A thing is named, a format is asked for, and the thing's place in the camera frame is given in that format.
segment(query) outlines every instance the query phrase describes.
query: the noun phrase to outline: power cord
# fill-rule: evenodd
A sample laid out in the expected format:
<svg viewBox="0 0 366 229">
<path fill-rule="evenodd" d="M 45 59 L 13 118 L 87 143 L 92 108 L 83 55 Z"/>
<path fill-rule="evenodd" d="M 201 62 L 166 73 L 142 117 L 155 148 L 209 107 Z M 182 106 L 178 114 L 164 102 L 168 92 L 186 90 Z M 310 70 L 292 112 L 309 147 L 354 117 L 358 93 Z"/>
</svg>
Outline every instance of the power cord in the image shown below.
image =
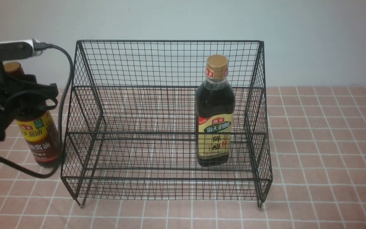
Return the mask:
<svg viewBox="0 0 366 229">
<path fill-rule="evenodd" d="M 62 153 L 64 153 L 63 140 L 62 140 L 62 129 L 61 129 L 62 123 L 63 123 L 63 121 L 62 121 L 62 115 L 63 114 L 62 113 L 63 113 L 64 101 L 65 101 L 67 92 L 69 90 L 71 81 L 73 80 L 74 67 L 73 67 L 73 61 L 72 61 L 70 55 L 68 54 L 68 52 L 65 51 L 63 48 L 57 46 L 57 45 L 52 45 L 52 44 L 47 44 L 47 43 L 35 43 L 33 48 L 34 48 L 35 51 L 43 51 L 43 50 L 46 50 L 48 48 L 57 49 L 57 50 L 61 51 L 64 55 L 66 55 L 66 57 L 69 61 L 69 64 L 70 64 L 69 78 L 67 79 L 67 83 L 66 83 L 66 86 L 65 86 L 64 91 L 63 91 L 63 96 L 61 98 L 60 105 L 59 105 L 59 108 L 58 108 L 58 150 L 59 150 L 58 160 L 56 161 L 55 166 L 53 167 L 52 171 L 50 171 L 47 174 L 40 174 L 40 173 L 31 171 L 27 168 L 24 168 L 20 165 L 15 164 L 14 162 L 12 162 L 10 160 L 5 159 L 3 157 L 0 157 L 0 162 L 3 163 L 3 164 L 6 164 L 7 166 L 10 166 L 10 167 L 18 170 L 18 171 L 21 171 L 21 172 L 23 172 L 27 175 L 30 175 L 32 177 L 45 179 L 45 178 L 49 178 L 53 174 L 55 174 L 57 169 L 60 166 L 61 160 L 64 160 L 64 156 L 62 155 Z"/>
</svg>

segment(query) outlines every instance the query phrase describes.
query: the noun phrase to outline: rack leg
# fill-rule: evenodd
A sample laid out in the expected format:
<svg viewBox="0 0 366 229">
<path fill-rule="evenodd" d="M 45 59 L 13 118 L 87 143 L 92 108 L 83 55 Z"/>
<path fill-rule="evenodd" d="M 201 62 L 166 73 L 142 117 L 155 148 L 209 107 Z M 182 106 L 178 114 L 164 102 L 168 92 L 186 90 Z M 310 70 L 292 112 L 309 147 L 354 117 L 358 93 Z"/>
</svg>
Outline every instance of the rack leg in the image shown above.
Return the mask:
<svg viewBox="0 0 366 229">
<path fill-rule="evenodd" d="M 84 204 L 80 204 L 80 201 L 78 201 L 78 199 L 75 199 L 75 201 L 76 201 L 76 203 L 78 204 L 78 206 L 79 206 L 80 208 L 83 208 L 83 207 L 84 207 Z"/>
<path fill-rule="evenodd" d="M 263 202 L 261 202 L 260 200 L 257 200 L 257 204 L 258 204 L 258 209 L 262 210 Z"/>
</svg>

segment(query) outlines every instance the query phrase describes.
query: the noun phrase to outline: black wire rack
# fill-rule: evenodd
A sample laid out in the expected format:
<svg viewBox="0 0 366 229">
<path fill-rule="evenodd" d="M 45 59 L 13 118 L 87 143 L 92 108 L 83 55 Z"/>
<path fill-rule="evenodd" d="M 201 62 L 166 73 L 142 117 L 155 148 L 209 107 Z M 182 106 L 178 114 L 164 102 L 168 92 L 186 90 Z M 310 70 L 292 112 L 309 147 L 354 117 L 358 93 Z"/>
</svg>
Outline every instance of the black wire rack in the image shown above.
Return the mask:
<svg viewBox="0 0 366 229">
<path fill-rule="evenodd" d="M 229 160 L 196 159 L 194 93 L 206 59 L 228 58 Z M 87 198 L 257 200 L 272 184 L 261 41 L 77 41 L 61 179 Z"/>
</svg>

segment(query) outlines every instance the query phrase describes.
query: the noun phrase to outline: white wall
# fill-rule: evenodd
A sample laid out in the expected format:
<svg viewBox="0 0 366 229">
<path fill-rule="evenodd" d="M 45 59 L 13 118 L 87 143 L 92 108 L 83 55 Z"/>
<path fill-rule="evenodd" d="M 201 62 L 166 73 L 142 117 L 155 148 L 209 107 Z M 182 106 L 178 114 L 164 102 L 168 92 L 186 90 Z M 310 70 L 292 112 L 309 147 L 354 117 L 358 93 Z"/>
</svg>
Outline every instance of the white wall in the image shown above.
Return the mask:
<svg viewBox="0 0 366 229">
<path fill-rule="evenodd" d="M 260 39 L 268 86 L 366 85 L 366 0 L 0 0 L 0 41 L 28 38 Z M 64 86 L 59 52 L 22 64 Z"/>
</svg>

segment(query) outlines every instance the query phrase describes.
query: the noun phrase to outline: gold bottle cap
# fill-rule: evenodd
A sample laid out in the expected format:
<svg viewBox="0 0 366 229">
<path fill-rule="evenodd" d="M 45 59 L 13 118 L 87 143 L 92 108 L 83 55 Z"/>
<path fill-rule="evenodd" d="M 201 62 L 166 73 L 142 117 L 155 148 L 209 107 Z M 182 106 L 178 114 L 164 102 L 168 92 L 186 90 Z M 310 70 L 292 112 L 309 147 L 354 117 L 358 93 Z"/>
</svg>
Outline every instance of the gold bottle cap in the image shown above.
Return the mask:
<svg viewBox="0 0 366 229">
<path fill-rule="evenodd" d="M 23 75 L 24 70 L 19 62 L 8 62 L 4 64 L 4 69 L 6 73 L 10 74 L 11 76 L 18 76 Z"/>
<path fill-rule="evenodd" d="M 208 57 L 205 74 L 212 79 L 223 79 L 228 75 L 228 59 L 218 54 Z"/>
</svg>

